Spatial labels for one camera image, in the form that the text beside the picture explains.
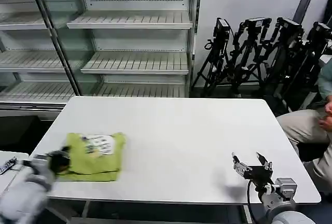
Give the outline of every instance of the metal shelf frame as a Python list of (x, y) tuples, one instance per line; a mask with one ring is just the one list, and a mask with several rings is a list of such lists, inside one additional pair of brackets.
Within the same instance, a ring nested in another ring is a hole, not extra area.
[(186, 11), (86, 11), (67, 24), (70, 29), (192, 28)]
[(81, 69), (85, 74), (187, 75), (185, 52), (97, 51)]

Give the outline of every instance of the white table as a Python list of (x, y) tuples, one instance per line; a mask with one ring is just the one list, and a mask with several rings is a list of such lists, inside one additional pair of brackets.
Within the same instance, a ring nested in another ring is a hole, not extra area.
[[(5, 162), (13, 157), (16, 157), (18, 160), (20, 160), (27, 159), (29, 155), (26, 153), (0, 151), (0, 166), (4, 165)], [(6, 190), (12, 180), (15, 178), (19, 168), (20, 165), (15, 165), (11, 170), (8, 170), (6, 173), (0, 175), (0, 195)]]
[[(248, 181), (231, 153), (259, 165), (257, 151), (273, 162), (273, 180), (297, 182), (297, 203), (321, 200), (263, 100), (74, 97), (32, 156), (59, 149), (68, 132), (125, 133), (123, 168), (114, 182), (56, 182), (52, 198), (242, 204)], [(254, 188), (251, 199), (260, 203)]]

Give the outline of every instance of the shelf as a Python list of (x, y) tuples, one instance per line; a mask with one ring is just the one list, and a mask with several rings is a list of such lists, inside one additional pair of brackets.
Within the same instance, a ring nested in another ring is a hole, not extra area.
[[(59, 29), (74, 18), (72, 12), (53, 12), (54, 27)], [(0, 31), (12, 30), (46, 30), (46, 25), (39, 12), (0, 13)]]
[(184, 85), (105, 83), (94, 96), (106, 97), (185, 97)]
[(0, 14), (0, 30), (45, 30), (39, 12), (14, 12)]
[(186, 11), (87, 11), (70, 29), (190, 29)]
[(69, 82), (20, 82), (0, 92), (0, 102), (66, 103), (73, 96)]
[(85, 74), (187, 75), (185, 52), (97, 51), (81, 69)]
[[(82, 61), (70, 61), (72, 70), (81, 68)], [(5, 51), (0, 53), (0, 72), (65, 73), (53, 50)]]

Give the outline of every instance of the black tripod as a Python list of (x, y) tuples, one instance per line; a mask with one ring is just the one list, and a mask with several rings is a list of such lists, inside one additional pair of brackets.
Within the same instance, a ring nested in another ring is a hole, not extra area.
[[(210, 95), (214, 90), (215, 86), (224, 79), (224, 58), (226, 59), (226, 62), (229, 63), (226, 52), (229, 40), (229, 31), (230, 26), (227, 24), (227, 22), (224, 19), (217, 18), (217, 22), (213, 31), (214, 39), (213, 41), (209, 39), (209, 42), (204, 46), (206, 50), (210, 50), (210, 53), (207, 56), (205, 62), (203, 63), (202, 68), (197, 73), (197, 77), (191, 86), (191, 89), (193, 89), (200, 77), (205, 80), (201, 97)], [(203, 71), (205, 70), (205, 67), (208, 63), (210, 63), (209, 72), (207, 76), (204, 76)]]
[[(270, 18), (253, 18), (247, 19), (240, 24), (238, 32), (236, 32), (234, 35), (234, 50), (230, 52), (230, 55), (232, 56), (230, 63), (232, 64), (232, 67), (234, 67), (231, 93), (238, 95), (238, 87), (242, 83), (248, 81), (250, 75), (253, 75), (255, 78), (257, 78), (260, 84), (263, 82), (260, 65), (262, 63), (264, 64), (265, 57), (261, 56), (260, 54), (262, 48), (264, 47), (264, 43), (266, 42), (265, 36), (270, 26), (270, 23)], [(243, 42), (242, 46), (240, 47), (239, 38), (241, 37), (245, 29), (247, 29), (248, 38)], [(261, 35), (259, 43), (257, 43), (256, 40), (258, 40), (258, 35), (260, 33)], [(246, 67), (249, 56), (253, 50), (255, 51), (255, 56), (253, 60), (255, 63), (250, 64), (248, 67)], [(236, 65), (237, 58), (240, 54), (242, 54), (243, 51), (244, 54), (242, 56), (241, 62)]]
[[(294, 58), (294, 64), (289, 74), (290, 80), (284, 84), (280, 93), (286, 102), (294, 92), (314, 87), (321, 70), (319, 60), (328, 41), (332, 39), (332, 30), (323, 23), (315, 22), (307, 39), (308, 42)], [(290, 107), (298, 109), (299, 105)]]
[(264, 85), (260, 88), (261, 90), (269, 87), (274, 92), (278, 84), (284, 83), (289, 79), (292, 59), (302, 47), (302, 36), (304, 34), (302, 25), (287, 18), (278, 18), (271, 43), (275, 40), (278, 33), (278, 41), (271, 46), (266, 54), (269, 56), (277, 48)]

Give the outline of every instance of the khaki pants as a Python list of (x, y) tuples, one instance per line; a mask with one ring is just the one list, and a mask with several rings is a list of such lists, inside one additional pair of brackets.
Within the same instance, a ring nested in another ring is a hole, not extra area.
[(300, 110), (277, 117), (295, 151), (299, 143), (330, 144), (320, 159), (305, 164), (319, 191), (332, 192), (332, 133), (327, 133), (318, 124), (325, 116), (324, 109)]

